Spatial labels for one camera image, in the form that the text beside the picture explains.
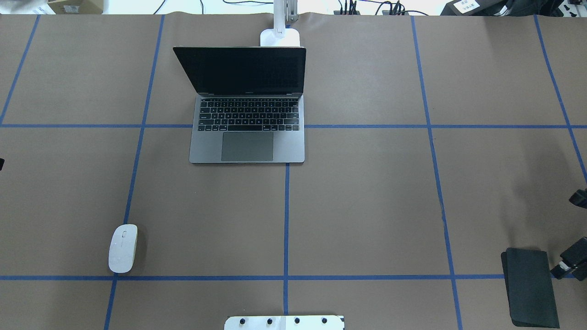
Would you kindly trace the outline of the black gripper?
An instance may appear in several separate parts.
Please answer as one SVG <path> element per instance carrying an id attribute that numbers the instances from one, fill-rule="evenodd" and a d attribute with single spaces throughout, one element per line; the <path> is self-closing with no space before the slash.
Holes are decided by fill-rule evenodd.
<path id="1" fill-rule="evenodd" d="M 586 190 L 577 190 L 571 197 L 570 202 L 580 208 L 587 208 L 587 192 Z M 587 238 L 583 236 L 579 238 L 572 246 L 566 249 L 560 257 L 560 261 L 550 272 L 551 275 L 560 280 L 566 275 L 572 275 L 579 281 L 583 281 L 587 277 Z"/>

